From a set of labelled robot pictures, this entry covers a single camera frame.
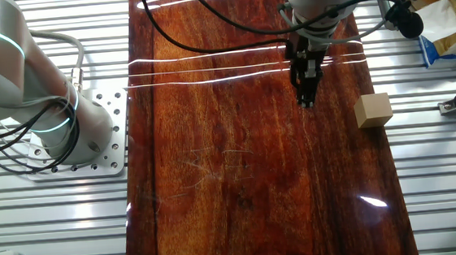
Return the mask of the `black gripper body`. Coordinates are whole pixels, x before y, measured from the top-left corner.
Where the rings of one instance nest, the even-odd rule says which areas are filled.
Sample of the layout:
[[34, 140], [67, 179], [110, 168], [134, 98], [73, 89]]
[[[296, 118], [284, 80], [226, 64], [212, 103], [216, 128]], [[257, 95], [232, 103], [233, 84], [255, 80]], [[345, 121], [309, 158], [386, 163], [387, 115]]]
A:
[[312, 43], [304, 36], [289, 36], [286, 58], [290, 61], [290, 80], [298, 82], [304, 79], [321, 78], [321, 69], [328, 46]]

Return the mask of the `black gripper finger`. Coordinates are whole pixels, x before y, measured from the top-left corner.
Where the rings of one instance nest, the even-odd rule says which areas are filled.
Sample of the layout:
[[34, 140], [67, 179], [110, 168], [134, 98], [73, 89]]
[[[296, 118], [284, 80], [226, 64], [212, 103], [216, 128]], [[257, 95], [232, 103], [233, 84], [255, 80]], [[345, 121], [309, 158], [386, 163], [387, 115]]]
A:
[[305, 78], [302, 77], [302, 73], [295, 67], [290, 70], [290, 83], [296, 89], [297, 97], [303, 97], [305, 94]]
[[304, 78], [297, 83], [297, 103], [303, 108], [310, 108], [315, 104], [320, 76]]

